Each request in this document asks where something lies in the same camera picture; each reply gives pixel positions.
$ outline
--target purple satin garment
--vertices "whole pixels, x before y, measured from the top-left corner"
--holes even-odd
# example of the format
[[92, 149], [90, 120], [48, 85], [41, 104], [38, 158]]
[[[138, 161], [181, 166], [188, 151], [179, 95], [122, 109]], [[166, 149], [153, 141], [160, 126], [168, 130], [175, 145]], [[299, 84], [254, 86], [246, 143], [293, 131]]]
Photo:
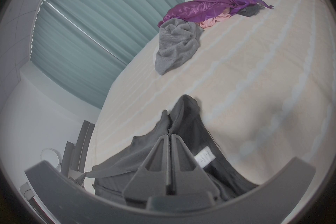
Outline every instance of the purple satin garment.
[[227, 7], [231, 9], [230, 14], [233, 16], [239, 10], [257, 3], [267, 8], [273, 8], [273, 6], [267, 5], [263, 0], [193, 0], [184, 2], [171, 8], [157, 26], [160, 27], [171, 18], [198, 23], [217, 17]]

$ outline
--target beige bed sheet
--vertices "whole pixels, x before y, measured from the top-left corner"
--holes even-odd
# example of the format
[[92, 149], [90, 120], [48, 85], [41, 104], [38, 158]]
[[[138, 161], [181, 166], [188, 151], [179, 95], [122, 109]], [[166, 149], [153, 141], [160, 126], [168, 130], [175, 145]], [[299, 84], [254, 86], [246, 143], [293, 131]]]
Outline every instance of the beige bed sheet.
[[[264, 1], [274, 9], [205, 29], [191, 60], [163, 76], [154, 70], [154, 37], [113, 83], [85, 170], [149, 132], [162, 110], [188, 94], [225, 157], [248, 180], [262, 184], [294, 156], [316, 166], [298, 210], [335, 155], [336, 27], [322, 0]], [[92, 183], [84, 182], [94, 193]]]

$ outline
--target mattress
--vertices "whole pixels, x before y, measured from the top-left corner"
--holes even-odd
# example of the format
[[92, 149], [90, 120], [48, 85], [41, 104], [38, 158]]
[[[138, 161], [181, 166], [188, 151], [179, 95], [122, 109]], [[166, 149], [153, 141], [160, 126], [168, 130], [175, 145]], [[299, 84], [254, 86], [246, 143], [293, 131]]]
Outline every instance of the mattress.
[[[149, 132], [188, 94], [224, 156], [253, 183], [294, 156], [317, 168], [299, 209], [335, 156], [336, 27], [323, 0], [264, 1], [274, 9], [205, 29], [195, 55], [163, 76], [154, 70], [154, 37], [111, 86], [85, 170]], [[92, 183], [84, 182], [94, 193]]]

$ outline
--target clothing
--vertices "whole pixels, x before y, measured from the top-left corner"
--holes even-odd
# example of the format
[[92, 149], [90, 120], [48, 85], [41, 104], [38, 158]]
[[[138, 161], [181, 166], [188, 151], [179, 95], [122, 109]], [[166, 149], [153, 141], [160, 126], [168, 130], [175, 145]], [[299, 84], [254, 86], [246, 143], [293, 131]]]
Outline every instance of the clothing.
[[157, 26], [160, 27], [164, 22], [171, 18], [179, 18], [185, 21], [200, 23], [201, 21], [218, 17], [218, 15], [227, 7], [231, 8], [230, 15], [233, 16], [239, 10], [256, 3], [260, 3], [267, 8], [273, 7], [267, 5], [262, 0], [193, 0], [180, 3], [171, 8]]
[[177, 18], [172, 18], [162, 24], [155, 70], [163, 75], [189, 60], [200, 46], [199, 39], [203, 31], [194, 22]]
[[237, 14], [245, 17], [251, 17], [257, 15], [261, 9], [265, 9], [265, 7], [261, 4], [251, 5], [241, 9], [240, 11], [237, 12]]
[[200, 26], [201, 28], [205, 29], [205, 28], [207, 28], [207, 27], [211, 27], [211, 26], [213, 26], [213, 25], [216, 23], [216, 21], [224, 21], [224, 20], [226, 20], [226, 19], [229, 19], [229, 17], [231, 16], [231, 14], [229, 14], [229, 12], [230, 12], [230, 8], [227, 7], [227, 8], [225, 8], [225, 10], [224, 10], [222, 13], [220, 13], [216, 18], [211, 18], [211, 19], [207, 19], [207, 20], [205, 20], [205, 21], [201, 21], [201, 22], [199, 23], [199, 26]]
[[167, 110], [164, 110], [160, 121], [152, 131], [144, 136], [134, 137], [130, 146], [94, 166], [92, 171], [84, 173], [77, 181], [82, 184], [85, 177], [93, 177], [96, 195], [125, 203], [122, 197], [123, 189], [157, 139], [164, 134], [179, 135], [194, 156], [206, 146], [210, 148], [216, 158], [204, 167], [204, 171], [219, 188], [223, 201], [233, 199], [257, 187], [228, 163], [204, 127], [196, 100], [188, 95], [179, 98], [169, 115]]

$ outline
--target white care tag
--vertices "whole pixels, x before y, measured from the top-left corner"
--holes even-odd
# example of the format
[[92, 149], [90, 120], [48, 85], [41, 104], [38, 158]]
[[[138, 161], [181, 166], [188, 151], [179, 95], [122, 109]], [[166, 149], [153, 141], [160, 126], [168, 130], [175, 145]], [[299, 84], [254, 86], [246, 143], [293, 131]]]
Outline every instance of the white care tag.
[[199, 164], [200, 167], [206, 167], [210, 162], [216, 159], [215, 155], [212, 154], [210, 148], [206, 146], [203, 148], [196, 156], [195, 160]]

